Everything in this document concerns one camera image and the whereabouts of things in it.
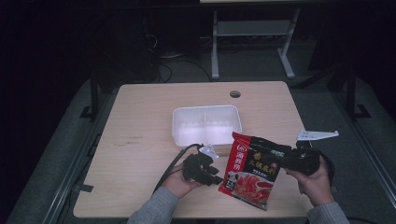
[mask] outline sleeve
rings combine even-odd
[[[163,224],[172,221],[178,197],[166,188],[160,187],[143,206],[128,219],[128,224]]]
[[[327,203],[308,212],[308,219],[311,224],[348,224],[346,215],[344,214],[338,203]]]

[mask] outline table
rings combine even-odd
[[[231,91],[241,96],[233,98]],[[120,88],[110,112],[74,214],[77,217],[128,217],[149,199],[164,170],[180,151],[172,137],[172,115],[179,107],[235,105],[242,133],[295,146],[304,128],[288,86],[273,82],[138,84]],[[213,166],[224,176],[228,157]],[[304,217],[312,207],[297,181],[281,170],[268,211],[203,186],[179,201],[174,217]]]

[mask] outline red food package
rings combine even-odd
[[[219,191],[267,210],[267,200],[280,166],[267,160],[265,151],[253,147],[258,144],[254,142],[255,137],[233,133],[233,139],[224,181]]]

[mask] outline human hand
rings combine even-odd
[[[169,189],[179,199],[186,196],[193,189],[201,187],[203,184],[185,180],[182,174],[183,163],[175,166],[172,169],[172,173],[163,182],[163,187]]]
[[[292,175],[297,179],[300,193],[306,194],[314,206],[334,202],[326,161],[321,156],[319,159],[320,166],[318,170],[310,176],[303,175],[297,171],[285,169],[288,175]]]

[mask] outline white plastic tray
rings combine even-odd
[[[181,107],[173,113],[172,136],[178,147],[195,143],[230,147],[232,132],[242,132],[238,109],[234,105]]]

